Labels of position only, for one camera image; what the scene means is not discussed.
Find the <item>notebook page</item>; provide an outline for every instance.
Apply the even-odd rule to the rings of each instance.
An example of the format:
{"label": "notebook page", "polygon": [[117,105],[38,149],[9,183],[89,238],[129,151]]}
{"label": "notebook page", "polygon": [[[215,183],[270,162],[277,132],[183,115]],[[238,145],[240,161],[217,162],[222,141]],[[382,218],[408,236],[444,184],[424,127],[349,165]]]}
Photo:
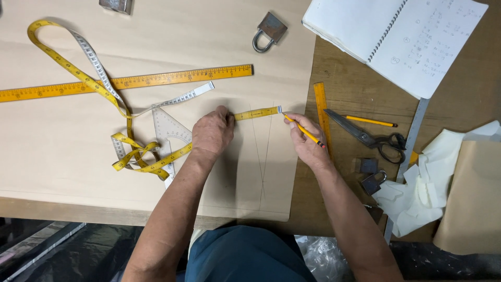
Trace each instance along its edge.
{"label": "notebook page", "polygon": [[403,0],[313,0],[303,23],[365,62]]}
{"label": "notebook page", "polygon": [[368,65],[413,96],[430,98],[487,7],[409,0]]}

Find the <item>brown paper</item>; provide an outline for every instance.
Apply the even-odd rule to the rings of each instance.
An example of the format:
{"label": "brown paper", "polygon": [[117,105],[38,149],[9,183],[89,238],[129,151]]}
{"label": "brown paper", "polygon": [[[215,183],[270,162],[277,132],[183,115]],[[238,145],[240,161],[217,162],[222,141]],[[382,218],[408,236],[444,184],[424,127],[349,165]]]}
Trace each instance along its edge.
{"label": "brown paper", "polygon": [[[97,2],[12,1],[0,18],[0,89],[77,79],[33,45],[28,25],[50,16],[92,45],[110,78],[254,64],[253,77],[214,80],[215,89],[163,109],[187,128],[217,105],[232,112],[281,105],[304,112],[315,35],[301,25],[309,1],[135,1],[132,16]],[[252,48],[271,11],[288,30],[278,45]],[[92,77],[70,33],[43,27],[39,39]],[[260,46],[265,45],[261,37]],[[205,82],[122,90],[132,108],[175,98]],[[0,197],[151,211],[164,192],[155,175],[116,172],[110,135],[126,120],[97,93],[0,103]],[[287,221],[297,155],[283,117],[238,122],[235,139],[205,185],[199,215]],[[133,122],[142,144],[155,140],[151,114]],[[182,146],[173,141],[172,149]],[[178,171],[184,159],[175,162]]]}
{"label": "brown paper", "polygon": [[454,254],[501,253],[501,143],[464,141],[433,243]]}

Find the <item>hand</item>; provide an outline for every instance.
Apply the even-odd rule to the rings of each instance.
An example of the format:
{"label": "hand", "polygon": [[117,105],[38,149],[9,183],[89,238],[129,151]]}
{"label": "hand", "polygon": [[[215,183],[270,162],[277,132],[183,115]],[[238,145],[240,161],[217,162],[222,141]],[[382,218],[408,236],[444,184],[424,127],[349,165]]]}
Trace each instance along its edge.
{"label": "hand", "polygon": [[[320,128],[320,125],[312,122],[302,114],[290,113],[287,114],[287,116],[299,123],[322,143],[326,144],[325,134]],[[294,148],[296,149],[299,158],[305,162],[305,164],[307,164],[314,172],[332,165],[327,148],[320,147],[317,143],[311,140],[311,138],[305,136],[303,132],[299,130],[298,125],[295,122],[290,122],[286,118],[284,119],[284,122],[286,124],[290,124],[291,139],[294,143]]]}
{"label": "hand", "polygon": [[235,117],[228,113],[225,106],[199,119],[193,126],[193,150],[203,150],[211,158],[217,159],[233,140]]}

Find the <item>forearm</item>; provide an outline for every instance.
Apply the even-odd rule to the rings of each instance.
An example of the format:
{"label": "forearm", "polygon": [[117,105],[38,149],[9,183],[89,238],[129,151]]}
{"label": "forearm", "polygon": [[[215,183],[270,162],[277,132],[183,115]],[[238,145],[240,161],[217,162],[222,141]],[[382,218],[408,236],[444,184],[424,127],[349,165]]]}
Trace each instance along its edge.
{"label": "forearm", "polygon": [[402,280],[381,231],[334,166],[319,169],[315,175],[338,245],[357,280]]}
{"label": "forearm", "polygon": [[188,246],[203,186],[214,162],[214,156],[203,150],[190,153],[151,213],[124,275],[130,280],[124,281],[165,279],[175,271]]}

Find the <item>scissors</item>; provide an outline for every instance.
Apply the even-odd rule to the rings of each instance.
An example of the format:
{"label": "scissors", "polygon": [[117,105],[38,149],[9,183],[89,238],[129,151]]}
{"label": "scissors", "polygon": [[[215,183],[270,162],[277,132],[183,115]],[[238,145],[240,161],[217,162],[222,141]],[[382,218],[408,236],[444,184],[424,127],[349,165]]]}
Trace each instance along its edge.
{"label": "scissors", "polygon": [[325,113],[333,120],[339,123],[351,135],[355,136],[365,146],[374,149],[377,148],[381,156],[392,164],[399,165],[405,160],[405,138],[400,133],[392,133],[390,136],[374,138],[369,133],[357,128],[352,122],[340,116],[331,109],[324,109]]}

